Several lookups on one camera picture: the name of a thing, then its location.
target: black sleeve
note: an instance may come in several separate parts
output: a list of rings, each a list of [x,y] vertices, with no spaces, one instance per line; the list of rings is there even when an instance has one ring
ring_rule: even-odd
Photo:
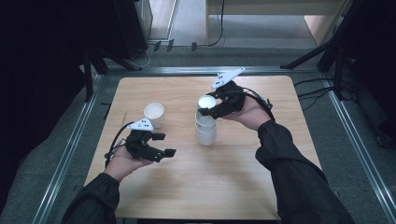
[[[293,144],[288,129],[270,120],[258,134],[262,146],[256,159],[271,172],[282,223],[355,223],[323,172]]]
[[[99,174],[71,202],[62,223],[116,223],[114,212],[120,202],[120,183]]]

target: stacked cups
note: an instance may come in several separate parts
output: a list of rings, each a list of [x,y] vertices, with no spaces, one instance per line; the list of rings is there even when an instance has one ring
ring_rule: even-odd
[[[212,108],[216,99],[210,95],[203,95],[198,100],[198,109]],[[210,116],[203,116],[197,111],[195,115],[195,130],[197,141],[203,146],[210,146],[216,142],[216,120]]]

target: gray floor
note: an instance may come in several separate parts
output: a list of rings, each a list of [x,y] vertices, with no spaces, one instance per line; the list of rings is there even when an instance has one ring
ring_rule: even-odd
[[[282,38],[287,39],[287,37],[280,35],[279,39]],[[246,42],[246,39],[241,38],[240,43],[242,42]],[[173,48],[171,51],[168,51],[166,47],[162,47],[155,52],[153,49],[148,50],[150,61],[146,55],[142,55],[134,61],[138,64],[149,62],[140,73],[126,72],[124,69],[117,69],[118,66],[115,64],[111,64],[110,73],[108,76],[103,77],[100,89],[96,90],[97,98],[82,132],[82,136],[78,141],[76,152],[67,169],[54,204],[50,209],[49,216],[43,222],[59,223],[65,208],[83,187],[86,174],[91,165],[92,155],[105,124],[104,117],[108,105],[102,105],[101,103],[108,104],[112,102],[121,78],[146,76],[150,69],[157,67],[243,65],[246,67],[265,66],[271,72],[254,75],[288,75],[296,83],[301,80],[321,77],[321,74],[315,72],[315,65],[320,55],[300,66],[301,71],[297,69],[296,71],[279,72],[277,68],[281,64],[301,57],[312,48],[314,46],[311,45],[306,45],[304,48],[278,48],[276,45],[273,45],[254,49],[249,46],[232,45],[220,48],[198,48],[196,51],[191,51],[190,48]],[[296,91],[297,93],[303,93],[322,87],[322,82],[313,82],[298,86]],[[31,223],[34,219],[46,188],[64,150],[68,146],[68,139],[85,105],[84,91],[82,90],[73,104],[69,106],[51,136],[32,151],[21,164],[21,168],[18,171],[9,194],[7,206],[2,216],[0,216],[0,223]],[[302,108],[305,108],[310,103],[309,100],[301,101]],[[383,176],[387,186],[394,195],[396,193],[396,179],[392,173],[396,168],[396,160],[394,160],[395,151],[381,148],[376,144],[375,133],[357,104],[354,102],[345,102],[345,105],[361,134],[364,144],[372,155],[379,173]],[[329,178],[331,188],[340,196],[340,200],[344,203],[356,222],[389,223],[373,191],[371,183],[362,169],[361,163],[332,105],[329,95],[320,98],[312,107],[305,110],[304,115],[322,169]]]

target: person's right hand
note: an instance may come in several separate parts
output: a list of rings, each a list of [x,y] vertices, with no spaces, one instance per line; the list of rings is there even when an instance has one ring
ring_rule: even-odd
[[[241,122],[245,127],[254,131],[257,131],[262,124],[270,120],[270,117],[259,103],[249,96],[245,98],[244,106],[241,111],[226,115],[222,118]]]

